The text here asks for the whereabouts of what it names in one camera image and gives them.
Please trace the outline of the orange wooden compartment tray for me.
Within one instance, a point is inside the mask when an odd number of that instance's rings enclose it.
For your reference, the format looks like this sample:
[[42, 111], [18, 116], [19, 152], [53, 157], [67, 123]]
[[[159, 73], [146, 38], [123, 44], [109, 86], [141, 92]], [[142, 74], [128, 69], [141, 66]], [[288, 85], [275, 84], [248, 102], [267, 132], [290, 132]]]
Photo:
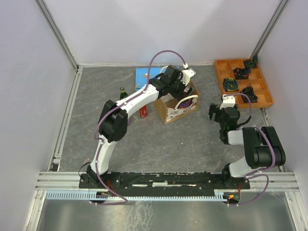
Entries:
[[255, 95], [258, 97], [256, 103], [252, 103], [253, 108], [269, 108], [274, 104], [273, 97], [266, 84], [263, 74], [257, 66], [251, 69], [251, 73], [248, 79], [237, 80], [238, 90], [237, 91], [225, 91], [223, 86], [223, 80], [226, 78], [235, 79], [233, 70], [235, 68], [245, 68], [244, 62], [246, 59], [226, 59], [214, 61], [214, 68], [217, 75], [218, 85], [221, 94], [234, 94], [240, 93], [246, 87], [252, 87]]

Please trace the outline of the corner aluminium post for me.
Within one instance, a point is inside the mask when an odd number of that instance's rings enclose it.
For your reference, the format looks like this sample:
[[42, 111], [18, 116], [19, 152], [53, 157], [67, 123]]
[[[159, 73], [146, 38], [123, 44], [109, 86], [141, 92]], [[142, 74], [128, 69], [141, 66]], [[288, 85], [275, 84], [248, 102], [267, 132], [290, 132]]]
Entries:
[[43, 17], [45, 18], [46, 22], [48, 23], [49, 28], [51, 29], [53, 35], [55, 36], [56, 40], [58, 41], [61, 49], [65, 53], [67, 59], [69, 60], [71, 66], [78, 70], [79, 65], [77, 64], [75, 58], [73, 57], [60, 29], [58, 28], [48, 6], [44, 0], [34, 0], [36, 5], [38, 6], [39, 10], [41, 11]]
[[250, 58], [252, 58], [253, 56], [255, 55], [258, 55], [264, 44], [266, 43], [267, 39], [269, 38], [271, 32], [273, 31], [275, 25], [277, 24], [279, 18], [281, 17], [281, 15], [283, 14], [285, 8], [287, 7], [289, 3], [289, 0], [281, 0], [279, 1], [279, 4], [278, 6], [276, 7], [273, 15], [271, 16], [269, 22], [267, 23], [264, 31], [262, 32], [257, 44], [255, 45], [251, 55], [250, 55]]

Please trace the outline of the rolled sock top corner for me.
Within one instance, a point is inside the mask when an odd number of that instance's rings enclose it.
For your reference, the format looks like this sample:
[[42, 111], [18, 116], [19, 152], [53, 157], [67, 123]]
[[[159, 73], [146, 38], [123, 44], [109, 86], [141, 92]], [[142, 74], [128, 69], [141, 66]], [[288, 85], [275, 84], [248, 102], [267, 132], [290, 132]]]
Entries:
[[256, 54], [252, 58], [244, 60], [243, 64], [244, 64], [245, 68], [249, 68], [249, 69], [257, 68], [258, 55]]

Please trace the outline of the rolled blue yellow sock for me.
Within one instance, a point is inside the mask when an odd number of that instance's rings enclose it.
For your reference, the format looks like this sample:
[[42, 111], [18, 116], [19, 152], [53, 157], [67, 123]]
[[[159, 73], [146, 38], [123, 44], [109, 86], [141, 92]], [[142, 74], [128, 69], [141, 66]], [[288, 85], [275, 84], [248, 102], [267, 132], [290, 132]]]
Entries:
[[226, 92], [233, 92], [239, 90], [238, 82], [234, 78], [224, 78], [222, 85]]

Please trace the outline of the left corner aluminium post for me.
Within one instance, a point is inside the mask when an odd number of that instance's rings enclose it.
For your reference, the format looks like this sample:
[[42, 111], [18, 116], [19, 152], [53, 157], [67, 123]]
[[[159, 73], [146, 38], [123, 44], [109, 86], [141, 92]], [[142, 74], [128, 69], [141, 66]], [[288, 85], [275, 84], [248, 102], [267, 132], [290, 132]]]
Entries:
[[61, 49], [65, 53], [67, 59], [69, 60], [71, 66], [78, 70], [79, 65], [77, 64], [75, 58], [73, 57], [60, 29], [58, 28], [48, 6], [44, 0], [34, 0], [36, 5], [38, 6], [39, 10], [41, 11], [43, 17], [45, 18], [46, 22], [48, 23], [49, 28], [51, 29], [53, 35], [55, 36], [56, 40], [58, 41]]

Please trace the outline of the blue printed folded cloth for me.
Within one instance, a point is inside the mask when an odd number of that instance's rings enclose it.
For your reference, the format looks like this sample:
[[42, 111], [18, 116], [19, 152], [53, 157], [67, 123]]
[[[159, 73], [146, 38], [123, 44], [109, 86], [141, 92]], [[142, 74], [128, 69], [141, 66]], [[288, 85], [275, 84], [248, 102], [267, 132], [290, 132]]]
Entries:
[[[167, 66], [163, 67], [152, 67], [150, 70], [150, 78], [155, 78], [160, 73], [165, 73]], [[135, 91], [140, 90], [147, 82], [148, 68], [136, 68], [135, 70]]]

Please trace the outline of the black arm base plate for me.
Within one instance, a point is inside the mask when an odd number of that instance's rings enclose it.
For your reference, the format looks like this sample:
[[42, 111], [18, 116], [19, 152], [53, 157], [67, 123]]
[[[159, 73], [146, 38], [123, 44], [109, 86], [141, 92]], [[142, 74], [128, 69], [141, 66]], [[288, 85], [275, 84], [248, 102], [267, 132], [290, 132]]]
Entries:
[[225, 174], [111, 172], [101, 176], [121, 196], [213, 196], [214, 190], [250, 189], [249, 180]]

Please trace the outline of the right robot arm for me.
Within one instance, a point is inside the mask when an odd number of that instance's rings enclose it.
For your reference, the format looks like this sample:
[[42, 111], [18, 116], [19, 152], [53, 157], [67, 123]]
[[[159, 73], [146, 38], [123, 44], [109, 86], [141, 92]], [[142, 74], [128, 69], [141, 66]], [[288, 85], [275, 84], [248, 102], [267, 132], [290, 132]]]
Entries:
[[219, 123], [219, 138], [224, 144], [244, 147], [244, 157], [223, 168], [220, 178], [224, 187], [232, 188], [238, 179], [285, 164], [285, 151], [273, 126], [242, 127], [251, 117], [238, 124], [240, 112], [237, 105], [223, 107], [212, 103], [208, 117]]

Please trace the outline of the rolled black sock middle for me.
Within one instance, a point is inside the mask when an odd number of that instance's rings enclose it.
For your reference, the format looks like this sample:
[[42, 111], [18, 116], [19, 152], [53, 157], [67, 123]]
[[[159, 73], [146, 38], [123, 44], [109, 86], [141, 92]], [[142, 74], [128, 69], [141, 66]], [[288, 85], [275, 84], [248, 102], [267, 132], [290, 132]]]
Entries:
[[236, 80], [245, 80], [249, 78], [251, 74], [250, 68], [235, 68], [233, 70], [234, 76]]

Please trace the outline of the green glass perrier bottle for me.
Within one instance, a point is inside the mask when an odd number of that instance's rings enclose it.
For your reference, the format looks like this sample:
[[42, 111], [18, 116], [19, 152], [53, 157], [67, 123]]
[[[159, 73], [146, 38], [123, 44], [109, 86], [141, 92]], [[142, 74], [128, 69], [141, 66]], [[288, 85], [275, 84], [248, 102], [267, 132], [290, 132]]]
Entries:
[[121, 87], [120, 88], [120, 100], [124, 99], [128, 97], [128, 93], [126, 92], [125, 88], [124, 87]]

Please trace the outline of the rolled dark sock front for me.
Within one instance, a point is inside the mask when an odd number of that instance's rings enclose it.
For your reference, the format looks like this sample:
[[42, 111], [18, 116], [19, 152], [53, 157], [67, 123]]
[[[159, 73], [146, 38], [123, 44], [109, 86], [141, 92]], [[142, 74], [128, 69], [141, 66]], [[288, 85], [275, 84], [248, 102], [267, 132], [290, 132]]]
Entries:
[[246, 95], [246, 96], [249, 98], [250, 102], [252, 102], [252, 103], [257, 103], [258, 97], [257, 97], [257, 95], [255, 94], [253, 87], [248, 86], [248, 87], [244, 88], [244, 89], [241, 91], [241, 93], [244, 94], [244, 95]]

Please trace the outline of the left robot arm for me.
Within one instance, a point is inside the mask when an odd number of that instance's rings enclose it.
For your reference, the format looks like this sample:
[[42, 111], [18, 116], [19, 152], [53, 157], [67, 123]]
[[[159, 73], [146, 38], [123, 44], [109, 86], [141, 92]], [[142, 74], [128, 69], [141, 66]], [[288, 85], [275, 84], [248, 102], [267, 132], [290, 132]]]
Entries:
[[126, 134], [128, 119], [143, 106], [170, 94], [179, 98], [196, 72], [186, 64], [183, 69], [167, 66], [163, 73], [147, 80], [147, 83], [132, 95], [114, 102], [108, 100], [102, 110], [94, 138], [98, 147], [93, 161], [87, 168], [90, 183], [100, 188], [106, 184], [109, 161], [115, 145]]

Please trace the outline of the right corner aluminium post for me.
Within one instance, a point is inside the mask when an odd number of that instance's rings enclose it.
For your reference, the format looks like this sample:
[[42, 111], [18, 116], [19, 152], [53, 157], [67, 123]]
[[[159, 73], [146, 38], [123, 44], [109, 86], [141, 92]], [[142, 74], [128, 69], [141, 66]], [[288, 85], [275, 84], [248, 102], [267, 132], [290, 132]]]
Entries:
[[250, 58], [252, 58], [253, 56], [255, 55], [258, 55], [264, 44], [266, 43], [267, 39], [269, 38], [271, 32], [273, 31], [275, 25], [277, 24], [279, 18], [281, 17], [281, 15], [283, 14], [285, 8], [287, 7], [289, 3], [289, 0], [281, 0], [279, 1], [279, 4], [278, 6], [276, 7], [273, 15], [271, 16], [269, 22], [267, 23], [264, 31], [262, 32], [257, 44], [255, 45], [251, 55], [250, 55]]

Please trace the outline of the red coke can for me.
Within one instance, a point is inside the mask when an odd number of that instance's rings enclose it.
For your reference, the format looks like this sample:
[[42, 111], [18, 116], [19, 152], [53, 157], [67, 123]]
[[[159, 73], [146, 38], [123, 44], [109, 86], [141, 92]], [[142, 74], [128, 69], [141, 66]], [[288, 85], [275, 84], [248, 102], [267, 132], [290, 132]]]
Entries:
[[148, 115], [148, 109], [147, 109], [147, 105], [143, 106], [142, 108], [139, 109], [139, 117], [140, 118], [145, 118]]

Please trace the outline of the aluminium frame rail front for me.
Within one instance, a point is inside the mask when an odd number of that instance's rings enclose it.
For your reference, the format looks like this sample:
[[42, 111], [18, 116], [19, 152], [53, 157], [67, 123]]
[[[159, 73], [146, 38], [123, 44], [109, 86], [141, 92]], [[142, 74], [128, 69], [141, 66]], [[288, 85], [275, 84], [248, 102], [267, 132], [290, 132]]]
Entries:
[[[267, 172], [269, 184], [267, 190], [270, 192], [299, 192], [299, 186], [293, 172]], [[257, 177], [250, 181], [250, 190], [260, 192], [264, 189], [266, 180]], [[53, 191], [80, 191], [80, 176], [77, 172], [40, 172], [36, 190], [53, 190]]]

